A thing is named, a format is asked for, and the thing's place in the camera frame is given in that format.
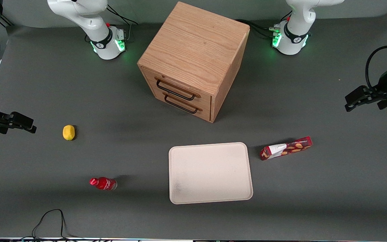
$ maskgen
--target cabinet top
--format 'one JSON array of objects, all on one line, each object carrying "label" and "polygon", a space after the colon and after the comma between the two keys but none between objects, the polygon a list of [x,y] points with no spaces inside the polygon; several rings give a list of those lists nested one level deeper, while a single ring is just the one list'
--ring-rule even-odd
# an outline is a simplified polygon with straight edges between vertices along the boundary
[{"label": "cabinet top", "polygon": [[215,95],[249,29],[178,2],[138,64]]}]

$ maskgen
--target drawer front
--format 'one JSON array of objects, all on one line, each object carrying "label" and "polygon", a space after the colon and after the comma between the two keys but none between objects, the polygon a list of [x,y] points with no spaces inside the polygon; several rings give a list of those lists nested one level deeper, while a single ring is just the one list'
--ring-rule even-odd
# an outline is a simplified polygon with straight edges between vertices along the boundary
[{"label": "drawer front", "polygon": [[163,101],[173,107],[176,107],[177,109],[183,110],[187,113],[197,116],[198,118],[202,118],[210,122],[210,108],[203,109],[201,107],[188,103],[187,101],[180,99],[177,96],[162,91],[156,92],[155,96],[160,101]]},{"label": "drawer front", "polygon": [[167,78],[162,77],[162,75],[153,73],[144,68],[141,69],[143,70],[143,73],[146,76],[146,80],[155,95],[164,92],[167,95],[171,95],[173,97],[178,98],[184,103],[191,104],[195,107],[200,107],[202,109],[210,109],[210,95],[180,87],[174,84],[172,81],[168,80]]}]

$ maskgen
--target food package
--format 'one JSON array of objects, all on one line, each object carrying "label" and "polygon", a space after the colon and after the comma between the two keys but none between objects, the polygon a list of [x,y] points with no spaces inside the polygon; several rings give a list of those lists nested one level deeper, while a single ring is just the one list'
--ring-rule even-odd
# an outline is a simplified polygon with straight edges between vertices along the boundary
[{"label": "food package", "polygon": [[282,155],[297,153],[306,150],[312,145],[313,142],[311,141],[310,136],[307,136],[302,139],[297,139],[292,143],[267,146],[261,150],[261,160],[264,161]]}]

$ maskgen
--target yellow lemon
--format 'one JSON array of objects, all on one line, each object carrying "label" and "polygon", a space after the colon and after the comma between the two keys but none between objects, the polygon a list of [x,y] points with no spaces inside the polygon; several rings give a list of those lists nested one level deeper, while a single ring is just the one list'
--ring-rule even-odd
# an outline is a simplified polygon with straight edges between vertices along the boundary
[{"label": "yellow lemon", "polygon": [[76,132],[74,130],[74,126],[67,125],[63,128],[62,132],[63,138],[66,140],[73,140],[74,136],[76,136]]}]

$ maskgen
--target metal handle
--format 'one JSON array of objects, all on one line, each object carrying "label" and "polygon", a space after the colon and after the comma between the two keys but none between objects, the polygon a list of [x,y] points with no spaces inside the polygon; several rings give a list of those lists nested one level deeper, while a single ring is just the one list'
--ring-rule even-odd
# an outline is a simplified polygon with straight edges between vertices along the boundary
[{"label": "metal handle", "polygon": [[177,104],[175,104],[173,102],[168,101],[166,98],[168,98],[168,95],[165,95],[165,98],[164,98],[166,103],[169,103],[169,104],[171,104],[171,105],[173,105],[173,106],[175,106],[175,107],[177,107],[177,108],[179,108],[179,109],[181,109],[183,111],[186,111],[186,112],[191,113],[191,114],[195,114],[195,113],[198,112],[198,108],[195,108],[195,111],[191,111],[191,110],[186,109],[186,108],[184,108],[184,107],[182,107],[180,105],[177,105]]},{"label": "metal handle", "polygon": [[192,95],[191,98],[188,98],[188,97],[186,97],[186,96],[184,96],[184,95],[180,95],[180,94],[178,94],[178,93],[176,93],[176,92],[173,92],[173,91],[171,91],[170,89],[167,89],[167,88],[165,88],[165,87],[161,87],[161,86],[159,85],[159,83],[161,83],[161,80],[159,80],[158,78],[156,78],[156,79],[158,80],[158,81],[156,82],[156,85],[158,86],[159,89],[162,89],[162,90],[164,90],[164,91],[167,91],[167,92],[171,93],[172,95],[176,95],[176,96],[178,96],[179,98],[183,98],[184,100],[187,100],[187,101],[192,101],[192,100],[195,98],[195,95],[194,95],[194,94]]}]

